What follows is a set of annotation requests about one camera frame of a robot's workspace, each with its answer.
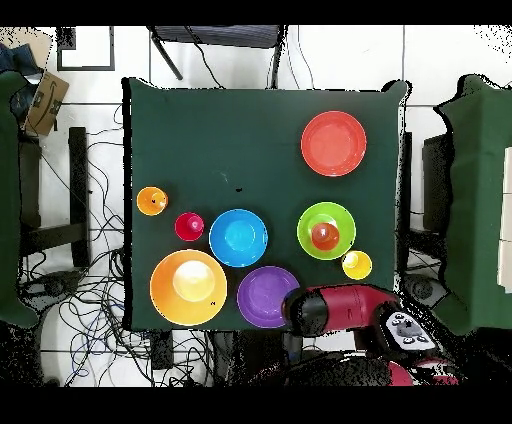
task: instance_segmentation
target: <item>cup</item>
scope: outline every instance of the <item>cup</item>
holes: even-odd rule
[[[182,299],[201,302],[212,294],[215,277],[208,265],[192,260],[184,262],[176,269],[172,284]]]
[[[372,260],[360,250],[351,250],[341,260],[343,271],[352,280],[362,280],[372,272]]]
[[[340,240],[338,229],[328,222],[316,224],[311,230],[311,241],[319,250],[332,250]]]
[[[195,241],[203,234],[203,219],[194,212],[181,214],[174,223],[176,235],[184,241]]]
[[[167,195],[158,187],[145,187],[137,194],[137,207],[148,216],[155,216],[167,206]]]

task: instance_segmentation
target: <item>red cup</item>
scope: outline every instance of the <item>red cup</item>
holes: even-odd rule
[[[319,250],[332,250],[340,241],[340,232],[334,225],[321,222],[311,230],[311,241]]]
[[[203,219],[194,212],[185,212],[174,223],[176,235],[184,241],[195,241],[203,234]]]

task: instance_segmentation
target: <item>yellow cup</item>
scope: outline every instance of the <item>yellow cup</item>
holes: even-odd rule
[[[372,260],[360,250],[351,250],[341,259],[343,271],[353,280],[362,280],[372,272]]]
[[[215,276],[204,262],[192,260],[182,263],[176,269],[172,284],[182,299],[201,302],[212,294]]]

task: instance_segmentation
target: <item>small orange bowl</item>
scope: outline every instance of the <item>small orange bowl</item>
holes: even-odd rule
[[[137,207],[148,216],[155,216],[167,206],[167,195],[158,187],[145,187],[137,194]]]

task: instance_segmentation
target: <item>cardboard box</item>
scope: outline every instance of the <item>cardboard box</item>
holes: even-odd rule
[[[28,27],[0,27],[0,43],[14,49],[28,44],[36,65],[46,68],[46,61],[52,46],[52,37],[35,28]]]
[[[0,27],[0,43],[9,48],[28,44],[36,65],[46,68],[52,37],[44,32],[27,27]],[[44,71],[21,128],[31,135],[50,134],[68,87],[66,81]]]
[[[21,128],[36,136],[50,134],[68,87],[66,81],[45,71]]]

